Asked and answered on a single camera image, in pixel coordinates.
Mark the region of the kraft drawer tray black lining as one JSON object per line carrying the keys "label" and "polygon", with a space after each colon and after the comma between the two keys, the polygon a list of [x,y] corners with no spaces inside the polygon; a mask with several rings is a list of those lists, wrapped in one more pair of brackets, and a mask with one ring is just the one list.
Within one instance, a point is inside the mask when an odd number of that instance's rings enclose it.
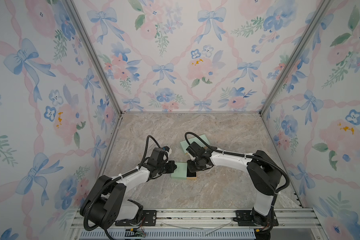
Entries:
{"label": "kraft drawer tray black lining", "polygon": [[196,172],[190,172],[187,170],[187,180],[196,180],[197,179],[197,173]]}

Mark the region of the small green jewelry box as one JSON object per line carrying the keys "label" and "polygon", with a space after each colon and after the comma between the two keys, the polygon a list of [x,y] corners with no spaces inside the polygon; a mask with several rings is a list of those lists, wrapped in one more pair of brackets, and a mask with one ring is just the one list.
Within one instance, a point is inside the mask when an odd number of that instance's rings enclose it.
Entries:
{"label": "small green jewelry box", "polygon": [[171,178],[174,180],[186,180],[188,165],[187,163],[176,163],[177,168],[171,173]]}

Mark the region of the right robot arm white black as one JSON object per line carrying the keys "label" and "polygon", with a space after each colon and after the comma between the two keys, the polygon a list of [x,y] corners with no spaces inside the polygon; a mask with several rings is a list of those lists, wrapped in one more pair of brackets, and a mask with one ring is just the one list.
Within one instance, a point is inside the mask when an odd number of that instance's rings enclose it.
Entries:
{"label": "right robot arm white black", "polygon": [[279,192],[290,185],[290,178],[264,151],[240,154],[211,146],[201,147],[193,142],[187,152],[191,156],[187,165],[192,173],[223,166],[249,174],[257,190],[256,201],[249,216],[236,217],[236,222],[262,227],[261,232],[270,231],[276,225],[274,206]]}

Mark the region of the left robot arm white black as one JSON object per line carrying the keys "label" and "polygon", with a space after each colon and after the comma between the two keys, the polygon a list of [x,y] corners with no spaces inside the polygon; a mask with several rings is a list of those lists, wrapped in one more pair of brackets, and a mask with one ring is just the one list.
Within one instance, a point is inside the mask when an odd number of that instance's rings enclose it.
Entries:
{"label": "left robot arm white black", "polygon": [[125,193],[163,174],[172,174],[177,168],[169,160],[172,150],[165,146],[154,148],[149,157],[133,170],[116,177],[100,176],[80,208],[86,231],[107,230],[115,222],[136,226],[143,221],[143,205],[126,200]]}

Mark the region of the green jewelry box right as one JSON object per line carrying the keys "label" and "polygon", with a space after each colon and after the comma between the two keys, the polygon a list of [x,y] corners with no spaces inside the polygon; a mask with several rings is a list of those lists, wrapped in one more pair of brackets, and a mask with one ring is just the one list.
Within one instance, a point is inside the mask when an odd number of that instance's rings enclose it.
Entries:
{"label": "green jewelry box right", "polygon": [[206,135],[201,135],[201,136],[199,136],[199,138],[195,137],[194,142],[196,142],[199,146],[201,146],[203,148],[207,148],[207,146],[204,144],[204,142],[207,143],[208,145],[210,145],[210,142],[207,139]]}

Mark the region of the green jewelry box left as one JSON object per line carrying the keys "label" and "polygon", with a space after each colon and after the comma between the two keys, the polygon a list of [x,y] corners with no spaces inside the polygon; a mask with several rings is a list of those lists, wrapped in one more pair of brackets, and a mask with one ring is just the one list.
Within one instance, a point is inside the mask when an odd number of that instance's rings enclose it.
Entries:
{"label": "green jewelry box left", "polygon": [[181,141],[181,148],[182,151],[184,152],[184,154],[188,154],[187,148],[189,147],[189,144],[187,143],[187,141]]}

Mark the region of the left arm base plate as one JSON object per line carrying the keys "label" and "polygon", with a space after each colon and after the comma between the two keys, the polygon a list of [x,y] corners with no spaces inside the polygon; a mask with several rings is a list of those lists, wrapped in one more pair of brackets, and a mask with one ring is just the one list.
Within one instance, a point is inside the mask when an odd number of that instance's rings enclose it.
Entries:
{"label": "left arm base plate", "polygon": [[115,222],[118,227],[154,227],[157,221],[156,210],[142,210],[132,220],[120,220]]}

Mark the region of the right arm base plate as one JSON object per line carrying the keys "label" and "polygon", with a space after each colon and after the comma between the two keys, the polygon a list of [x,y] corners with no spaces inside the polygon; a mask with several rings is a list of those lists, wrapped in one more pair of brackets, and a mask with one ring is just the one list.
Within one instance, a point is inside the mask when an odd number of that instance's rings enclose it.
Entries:
{"label": "right arm base plate", "polygon": [[267,216],[263,216],[254,210],[236,210],[235,214],[233,221],[238,223],[239,226],[265,228],[279,225],[274,210],[270,210]]}

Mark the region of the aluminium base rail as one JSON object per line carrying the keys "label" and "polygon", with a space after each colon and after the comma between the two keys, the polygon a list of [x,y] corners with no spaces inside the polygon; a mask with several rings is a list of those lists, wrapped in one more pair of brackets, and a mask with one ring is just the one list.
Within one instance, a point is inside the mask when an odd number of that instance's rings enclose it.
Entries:
{"label": "aluminium base rail", "polygon": [[85,231],[83,218],[77,214],[68,240],[326,240],[313,209],[276,209],[278,225],[266,235],[254,226],[234,221],[235,209],[157,209],[142,226],[112,225],[107,231]]}

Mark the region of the aluminium frame post left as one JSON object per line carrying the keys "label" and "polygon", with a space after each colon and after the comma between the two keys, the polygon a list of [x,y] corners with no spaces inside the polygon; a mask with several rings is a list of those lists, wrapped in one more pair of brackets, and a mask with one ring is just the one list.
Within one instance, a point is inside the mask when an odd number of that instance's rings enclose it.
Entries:
{"label": "aluminium frame post left", "polygon": [[105,91],[110,98],[111,104],[115,108],[117,115],[120,117],[122,115],[122,111],[119,107],[119,104],[117,103],[117,99],[112,90],[111,84],[109,83],[109,81],[105,75],[105,72],[104,72],[103,68],[101,67],[100,60],[97,56],[95,48],[90,40],[90,36],[83,24],[83,21],[82,21],[81,16],[75,6],[74,1],[62,0],[62,3],[64,5],[64,7],[67,9],[68,15],[70,16],[70,18],[73,21],[74,27],[78,31],[79,37],[81,38],[84,48],[85,48],[87,54],[89,55],[89,59],[91,60],[93,66],[96,70],[96,73],[98,74],[100,81],[103,84]]}

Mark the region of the aluminium frame post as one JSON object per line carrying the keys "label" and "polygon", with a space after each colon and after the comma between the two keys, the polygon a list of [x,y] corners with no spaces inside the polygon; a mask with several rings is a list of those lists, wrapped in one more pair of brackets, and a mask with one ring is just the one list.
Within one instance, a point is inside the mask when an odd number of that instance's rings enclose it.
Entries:
{"label": "aluminium frame post", "polygon": [[289,60],[287,61],[285,69],[281,72],[281,74],[277,78],[275,85],[271,89],[270,94],[266,98],[264,105],[262,106],[261,110],[259,111],[259,114],[261,117],[266,115],[267,109],[270,108],[270,105],[272,104],[273,99],[277,95],[279,89],[284,84],[285,78],[292,71],[292,69],[295,66],[296,62],[298,61],[299,57],[304,52],[308,41],[311,39],[311,37],[313,37],[314,32],[318,28],[318,25],[320,24],[320,22],[325,17],[325,15],[328,11],[328,8],[330,7],[331,4],[332,4],[332,1],[330,1],[330,0],[324,0],[324,1],[319,2],[319,5],[311,18],[311,22],[305,28],[300,41],[297,43]]}
{"label": "aluminium frame post", "polygon": [[89,55],[89,59],[91,60],[93,66],[96,70],[96,73],[98,74],[100,81],[103,84],[105,91],[110,98],[111,104],[115,108],[117,115],[120,117],[122,115],[122,111],[119,107],[119,104],[117,103],[117,99],[112,90],[111,84],[109,83],[109,81],[105,75],[105,72],[104,72],[103,68],[101,67],[100,60],[97,56],[95,48],[90,40],[90,36],[83,24],[83,21],[82,21],[81,16],[75,6],[74,1],[62,0],[62,3],[64,5],[64,7],[67,9],[68,15],[70,16],[70,18],[73,21],[74,27],[78,31],[79,37],[81,38],[84,48],[85,48],[87,54]]}

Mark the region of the aluminium frame post right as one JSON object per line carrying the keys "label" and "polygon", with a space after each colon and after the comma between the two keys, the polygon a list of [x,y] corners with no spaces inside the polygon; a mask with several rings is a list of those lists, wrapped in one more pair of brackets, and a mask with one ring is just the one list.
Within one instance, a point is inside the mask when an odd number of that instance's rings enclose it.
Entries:
{"label": "aluminium frame post right", "polygon": [[272,104],[273,99],[277,95],[279,89],[284,84],[285,78],[292,71],[292,69],[295,66],[296,62],[298,61],[299,57],[304,52],[308,41],[311,39],[311,37],[313,37],[314,32],[318,28],[318,25],[320,24],[320,22],[325,17],[325,15],[328,11],[328,8],[330,7],[331,4],[332,4],[332,1],[330,1],[330,0],[324,0],[324,1],[319,2],[319,5],[311,18],[311,22],[305,28],[300,41],[297,43],[289,60],[287,61],[285,69],[281,72],[281,74],[277,78],[275,85],[271,89],[270,94],[266,98],[264,105],[262,106],[261,110],[259,111],[259,114],[261,117],[266,115],[267,109],[270,108],[270,105]]}

